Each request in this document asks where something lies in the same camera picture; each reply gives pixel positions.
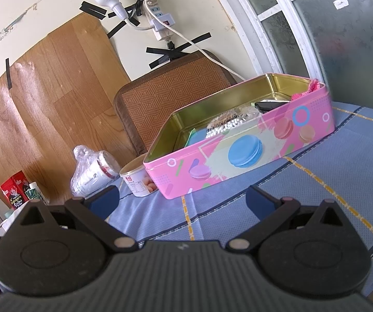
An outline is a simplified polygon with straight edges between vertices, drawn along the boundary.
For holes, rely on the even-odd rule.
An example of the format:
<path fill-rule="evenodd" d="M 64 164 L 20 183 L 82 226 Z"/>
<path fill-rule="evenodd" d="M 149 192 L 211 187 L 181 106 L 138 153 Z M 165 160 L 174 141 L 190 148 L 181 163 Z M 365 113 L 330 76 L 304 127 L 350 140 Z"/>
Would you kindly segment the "red snack box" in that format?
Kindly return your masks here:
<path fill-rule="evenodd" d="M 29 190 L 29 181 L 23 171 L 19 171 L 0 185 L 0 189 L 14 210 L 25 204 L 29 198 L 26 190 Z"/>

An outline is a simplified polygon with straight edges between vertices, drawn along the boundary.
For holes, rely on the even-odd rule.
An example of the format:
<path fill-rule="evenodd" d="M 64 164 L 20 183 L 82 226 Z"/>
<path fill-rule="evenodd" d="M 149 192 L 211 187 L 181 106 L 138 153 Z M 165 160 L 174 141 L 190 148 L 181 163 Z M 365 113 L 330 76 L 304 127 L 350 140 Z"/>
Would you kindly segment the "pink metal tin box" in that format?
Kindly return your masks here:
<path fill-rule="evenodd" d="M 327 86 L 290 101 L 313 79 L 268 73 L 176 110 L 161 128 L 144 166 L 161 194 L 174 199 L 260 168 L 335 130 Z M 193 129 L 233 108 L 264 99 L 288 100 L 239 127 L 186 147 Z"/>

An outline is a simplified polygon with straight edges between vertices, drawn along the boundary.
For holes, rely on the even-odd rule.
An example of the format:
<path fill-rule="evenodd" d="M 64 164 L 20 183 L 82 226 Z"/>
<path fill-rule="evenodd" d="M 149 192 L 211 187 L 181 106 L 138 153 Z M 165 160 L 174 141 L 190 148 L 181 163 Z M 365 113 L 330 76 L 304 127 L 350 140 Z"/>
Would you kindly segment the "white tissue pack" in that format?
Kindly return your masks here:
<path fill-rule="evenodd" d="M 4 236 L 6 232 L 9 230 L 13 222 L 16 220 L 16 216 L 11 215 L 8 219 L 6 219 L 0 226 L 0 237 Z"/>

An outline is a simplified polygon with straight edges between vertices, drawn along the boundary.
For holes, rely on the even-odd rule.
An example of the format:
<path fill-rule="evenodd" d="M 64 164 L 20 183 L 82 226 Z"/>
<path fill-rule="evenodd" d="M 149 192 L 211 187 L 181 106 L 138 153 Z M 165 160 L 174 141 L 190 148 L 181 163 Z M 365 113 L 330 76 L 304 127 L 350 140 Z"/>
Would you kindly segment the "white power strip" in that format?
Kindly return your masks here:
<path fill-rule="evenodd" d="M 173 32 L 163 26 L 163 23 L 170 27 L 174 25 L 175 21 L 172 15 L 163 13 L 158 0 L 144 0 L 143 11 L 152 27 L 156 40 L 170 42 Z"/>

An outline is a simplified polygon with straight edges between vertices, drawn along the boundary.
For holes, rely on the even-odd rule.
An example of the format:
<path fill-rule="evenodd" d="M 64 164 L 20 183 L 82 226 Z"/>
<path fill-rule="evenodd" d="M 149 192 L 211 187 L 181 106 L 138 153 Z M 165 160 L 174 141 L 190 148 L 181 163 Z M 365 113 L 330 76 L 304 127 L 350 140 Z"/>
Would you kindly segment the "bag of cotton swabs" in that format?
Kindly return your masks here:
<path fill-rule="evenodd" d="M 254 104 L 239 106 L 221 113 L 212 119 L 206 127 L 205 138 L 214 137 L 218 134 L 230 131 L 235 127 L 243 125 L 249 120 L 254 120 L 262 115 Z"/>

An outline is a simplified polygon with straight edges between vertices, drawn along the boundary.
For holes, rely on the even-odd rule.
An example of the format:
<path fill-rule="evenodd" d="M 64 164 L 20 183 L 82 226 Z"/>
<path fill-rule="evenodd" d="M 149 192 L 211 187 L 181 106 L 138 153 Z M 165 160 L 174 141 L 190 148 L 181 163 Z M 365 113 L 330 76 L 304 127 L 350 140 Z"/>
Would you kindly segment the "green white tube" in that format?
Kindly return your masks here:
<path fill-rule="evenodd" d="M 29 184 L 29 188 L 26 190 L 26 196 L 29 199 L 39 199 L 44 202 L 44 204 L 48 205 L 49 201 L 43 195 L 41 189 L 39 188 L 37 182 L 32 182 Z"/>

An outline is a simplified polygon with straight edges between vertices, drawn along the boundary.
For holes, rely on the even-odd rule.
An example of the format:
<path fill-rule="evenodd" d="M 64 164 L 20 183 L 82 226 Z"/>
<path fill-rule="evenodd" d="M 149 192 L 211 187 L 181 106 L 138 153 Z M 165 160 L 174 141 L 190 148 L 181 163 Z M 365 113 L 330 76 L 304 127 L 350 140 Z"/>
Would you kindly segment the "black glasses case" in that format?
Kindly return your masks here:
<path fill-rule="evenodd" d="M 268 113 L 276 108 L 288 104 L 288 100 L 274 100 L 274 99 L 264 99 L 254 103 L 254 107 L 258 109 L 260 113 Z"/>

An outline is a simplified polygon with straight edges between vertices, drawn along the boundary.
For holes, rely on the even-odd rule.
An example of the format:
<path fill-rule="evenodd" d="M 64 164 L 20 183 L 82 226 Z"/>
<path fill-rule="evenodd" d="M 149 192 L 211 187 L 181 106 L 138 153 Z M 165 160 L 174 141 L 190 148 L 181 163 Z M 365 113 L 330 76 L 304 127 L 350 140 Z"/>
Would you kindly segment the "pink knitted sock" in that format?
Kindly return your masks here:
<path fill-rule="evenodd" d="M 308 95 L 308 94 L 311 94 L 311 93 L 313 93 L 313 92 L 316 92 L 317 90 L 322 89 L 323 87 L 325 87 L 325 85 L 324 85 L 322 82 L 320 82 L 318 79 L 313 79 L 313 80 L 311 80 L 311 81 L 309 82 L 306 91 L 293 94 L 293 95 L 291 96 L 290 101 L 295 101 L 295 100 L 297 100 L 297 99 L 300 99 L 300 98 L 302 98 L 303 96 L 306 96 L 306 95 Z"/>

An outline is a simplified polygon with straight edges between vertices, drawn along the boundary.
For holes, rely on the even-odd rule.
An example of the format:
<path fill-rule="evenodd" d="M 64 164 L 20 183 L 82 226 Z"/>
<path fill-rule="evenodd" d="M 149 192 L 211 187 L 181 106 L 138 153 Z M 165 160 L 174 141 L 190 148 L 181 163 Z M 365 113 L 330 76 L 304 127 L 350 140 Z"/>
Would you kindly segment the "plastic bag of paper cups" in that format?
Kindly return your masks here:
<path fill-rule="evenodd" d="M 112 154 L 105 150 L 93 151 L 85 145 L 74 147 L 76 170 L 70 181 L 75 197 L 91 195 L 119 178 L 120 165 Z"/>

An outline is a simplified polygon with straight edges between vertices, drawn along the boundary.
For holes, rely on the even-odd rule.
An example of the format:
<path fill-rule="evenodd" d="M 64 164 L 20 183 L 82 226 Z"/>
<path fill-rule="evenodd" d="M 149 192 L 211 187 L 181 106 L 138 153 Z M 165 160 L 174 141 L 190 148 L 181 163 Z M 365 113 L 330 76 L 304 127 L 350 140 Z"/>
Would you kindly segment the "brown woven chair cushion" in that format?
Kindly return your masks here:
<path fill-rule="evenodd" d="M 175 59 L 126 84 L 113 105 L 137 155 L 146 153 L 170 115 L 195 101 L 235 85 L 237 81 L 215 64 L 217 57 L 201 52 Z"/>

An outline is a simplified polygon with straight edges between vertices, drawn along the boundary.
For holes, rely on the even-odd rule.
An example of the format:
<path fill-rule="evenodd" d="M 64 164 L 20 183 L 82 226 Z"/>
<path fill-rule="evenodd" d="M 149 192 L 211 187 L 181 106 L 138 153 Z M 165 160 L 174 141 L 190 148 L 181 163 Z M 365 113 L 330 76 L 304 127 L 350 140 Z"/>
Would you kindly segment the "blue striped tablecloth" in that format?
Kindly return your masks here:
<path fill-rule="evenodd" d="M 109 223 L 135 240 L 215 239 L 225 243 L 257 223 L 245 191 L 260 187 L 276 198 L 316 206 L 333 199 L 369 250 L 372 268 L 364 293 L 373 291 L 373 109 L 333 105 L 335 131 L 288 157 L 185 197 L 159 192 L 135 197 L 118 180 L 120 201 Z"/>

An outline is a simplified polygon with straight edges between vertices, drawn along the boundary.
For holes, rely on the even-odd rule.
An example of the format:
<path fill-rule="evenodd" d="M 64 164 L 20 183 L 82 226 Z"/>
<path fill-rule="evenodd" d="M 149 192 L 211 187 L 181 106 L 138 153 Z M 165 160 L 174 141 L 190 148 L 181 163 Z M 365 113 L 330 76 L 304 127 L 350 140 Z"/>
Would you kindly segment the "round food can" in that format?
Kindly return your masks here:
<path fill-rule="evenodd" d="M 142 154 L 136 157 L 119 171 L 120 177 L 135 197 L 148 196 L 158 189 L 144 166 L 146 156 Z"/>

